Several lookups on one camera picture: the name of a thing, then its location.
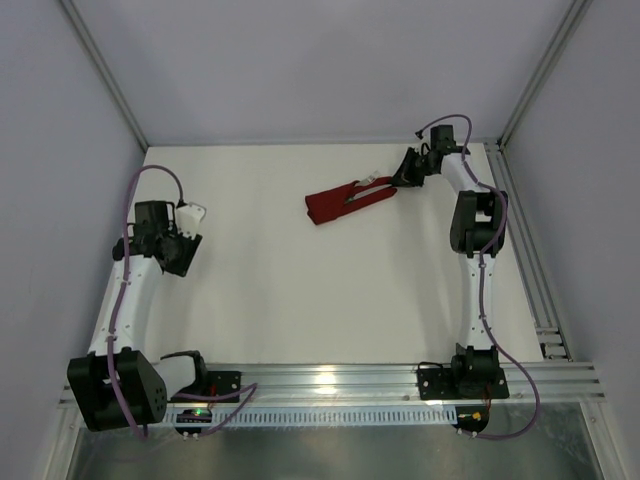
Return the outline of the knife with teal handle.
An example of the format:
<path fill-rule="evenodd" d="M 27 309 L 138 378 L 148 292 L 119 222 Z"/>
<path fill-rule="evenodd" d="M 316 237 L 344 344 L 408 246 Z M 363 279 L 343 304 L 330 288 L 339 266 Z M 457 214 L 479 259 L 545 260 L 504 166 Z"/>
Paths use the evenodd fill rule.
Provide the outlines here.
<path fill-rule="evenodd" d="M 372 187 L 372 188 L 367 188 L 365 190 L 362 191 L 358 191 L 358 192 L 353 192 L 346 200 L 345 200 L 345 204 L 348 203 L 352 203 L 354 201 L 358 201 L 364 197 L 376 194 L 378 192 L 381 192 L 383 190 L 388 189 L 389 186 L 388 185 L 381 185 L 381 186 L 376 186 L 376 187 Z"/>

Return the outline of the fork with teal handle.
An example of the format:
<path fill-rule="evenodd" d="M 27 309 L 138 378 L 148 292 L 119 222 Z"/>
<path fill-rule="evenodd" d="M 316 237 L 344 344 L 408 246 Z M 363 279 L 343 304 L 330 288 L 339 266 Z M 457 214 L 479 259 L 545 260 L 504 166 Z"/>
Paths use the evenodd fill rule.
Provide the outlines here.
<path fill-rule="evenodd" d="M 373 174 L 370 174 L 369 176 L 367 176 L 366 178 L 357 181 L 355 186 L 356 187 L 366 187 L 366 186 L 369 186 L 369 185 L 372 185 L 373 183 L 375 183 L 379 178 L 380 178 L 380 176 L 378 174 L 373 173 Z"/>

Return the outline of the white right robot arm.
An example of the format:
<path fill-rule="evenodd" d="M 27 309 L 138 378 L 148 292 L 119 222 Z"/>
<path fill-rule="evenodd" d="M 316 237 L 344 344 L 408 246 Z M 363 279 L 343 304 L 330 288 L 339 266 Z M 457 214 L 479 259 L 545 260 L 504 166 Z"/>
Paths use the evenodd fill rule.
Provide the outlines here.
<path fill-rule="evenodd" d="M 421 187 L 440 175 L 456 194 L 449 243 L 462 272 L 462 333 L 450 365 L 422 377 L 425 398 L 474 399 L 486 402 L 509 397 L 499 349 L 492 332 L 492 281 L 495 262 L 505 242 L 508 197 L 479 179 L 471 153 L 454 139 L 452 125 L 430 128 L 429 141 L 409 148 L 391 185 Z"/>

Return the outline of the dark red cloth napkin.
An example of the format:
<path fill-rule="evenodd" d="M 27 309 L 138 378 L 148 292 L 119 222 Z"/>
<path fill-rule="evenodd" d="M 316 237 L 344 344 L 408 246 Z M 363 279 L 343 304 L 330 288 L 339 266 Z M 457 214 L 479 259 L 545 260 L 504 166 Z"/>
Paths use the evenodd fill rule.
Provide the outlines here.
<path fill-rule="evenodd" d="M 391 185 L 391 178 L 380 177 L 375 183 L 366 187 L 356 187 L 357 181 L 352 181 L 329 190 L 307 195 L 304 203 L 307 208 L 307 216 L 316 225 L 333 222 L 341 217 L 374 205 L 378 202 L 392 198 L 398 191 Z M 345 200 L 353 193 L 381 185 L 389 188 L 376 194 L 364 197 L 358 201 L 345 204 Z"/>

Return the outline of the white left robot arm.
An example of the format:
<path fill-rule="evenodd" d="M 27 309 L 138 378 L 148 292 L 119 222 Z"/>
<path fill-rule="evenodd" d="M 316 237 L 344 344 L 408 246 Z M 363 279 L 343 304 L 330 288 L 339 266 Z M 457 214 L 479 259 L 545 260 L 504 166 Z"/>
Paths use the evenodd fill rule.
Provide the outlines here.
<path fill-rule="evenodd" d="M 206 215 L 196 203 L 144 201 L 112 249 L 113 267 L 88 353 L 70 360 L 67 379 L 92 432 L 130 427 L 143 433 L 160 422 L 169 400 L 200 390 L 202 355 L 182 351 L 152 363 L 146 333 L 164 275 L 187 275 L 202 241 Z"/>

